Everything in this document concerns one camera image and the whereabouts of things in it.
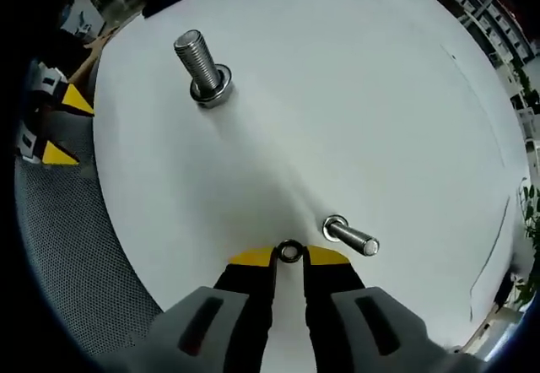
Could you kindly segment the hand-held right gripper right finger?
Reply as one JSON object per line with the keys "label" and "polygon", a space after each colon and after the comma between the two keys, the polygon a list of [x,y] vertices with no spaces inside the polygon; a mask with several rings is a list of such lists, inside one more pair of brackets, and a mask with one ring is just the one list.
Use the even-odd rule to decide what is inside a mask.
{"label": "hand-held right gripper right finger", "polygon": [[429,339],[424,321],[366,287],[341,253],[303,250],[305,321],[320,372],[480,372],[483,361]]}

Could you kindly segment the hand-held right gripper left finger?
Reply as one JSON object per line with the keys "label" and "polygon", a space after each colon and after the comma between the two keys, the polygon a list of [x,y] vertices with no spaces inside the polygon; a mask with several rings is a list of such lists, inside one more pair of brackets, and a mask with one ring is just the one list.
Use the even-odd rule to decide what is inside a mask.
{"label": "hand-held right gripper left finger", "polygon": [[104,354],[104,372],[258,372],[272,326],[277,250],[232,257],[212,287],[195,289],[152,322],[145,339]]}

